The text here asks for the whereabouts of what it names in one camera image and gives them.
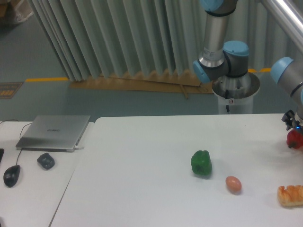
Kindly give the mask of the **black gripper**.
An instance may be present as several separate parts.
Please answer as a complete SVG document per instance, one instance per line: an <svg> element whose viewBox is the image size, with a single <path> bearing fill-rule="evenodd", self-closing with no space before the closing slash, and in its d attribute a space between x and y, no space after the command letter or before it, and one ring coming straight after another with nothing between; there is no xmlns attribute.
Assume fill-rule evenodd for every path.
<svg viewBox="0 0 303 227"><path fill-rule="evenodd" d="M287 131L290 129L297 132L303 131L303 126L300 121L295 118L295 113L292 110L287 111L281 118L281 121L285 123Z"/></svg>

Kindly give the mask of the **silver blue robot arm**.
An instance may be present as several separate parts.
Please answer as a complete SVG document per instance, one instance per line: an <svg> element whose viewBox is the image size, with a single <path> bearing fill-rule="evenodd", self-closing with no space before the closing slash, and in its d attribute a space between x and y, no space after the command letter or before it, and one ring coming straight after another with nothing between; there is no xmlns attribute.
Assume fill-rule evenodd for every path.
<svg viewBox="0 0 303 227"><path fill-rule="evenodd" d="M204 49L193 68L199 80L212 83L220 114L249 114L260 81L248 71L249 48L241 41L225 41L229 16L237 6L234 0L203 0L207 13ZM303 131L303 63L290 57L279 59L270 70L275 83L297 104L296 111L282 117L287 129Z"/></svg>

